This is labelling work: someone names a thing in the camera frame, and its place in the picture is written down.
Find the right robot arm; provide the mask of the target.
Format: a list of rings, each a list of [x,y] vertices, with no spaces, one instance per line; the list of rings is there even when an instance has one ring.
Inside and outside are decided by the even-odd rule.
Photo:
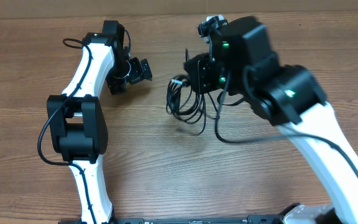
[[[275,223],[358,223],[358,156],[313,74],[281,65],[265,25],[253,16],[208,16],[197,27],[208,52],[184,68],[197,93],[241,95],[252,111],[300,151],[330,198],[329,204],[289,206]]]

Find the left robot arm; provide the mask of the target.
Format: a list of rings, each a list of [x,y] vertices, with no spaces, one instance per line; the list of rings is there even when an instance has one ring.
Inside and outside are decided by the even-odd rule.
[[[147,59],[131,57],[131,44],[124,42],[129,39],[122,24],[105,20],[100,33],[77,40],[78,68],[62,93],[47,100],[48,120],[39,139],[50,131],[53,149],[62,156],[57,165],[72,171],[82,209],[77,223],[116,222],[103,172],[109,135],[99,97],[105,85],[115,95],[127,84],[152,80]]]

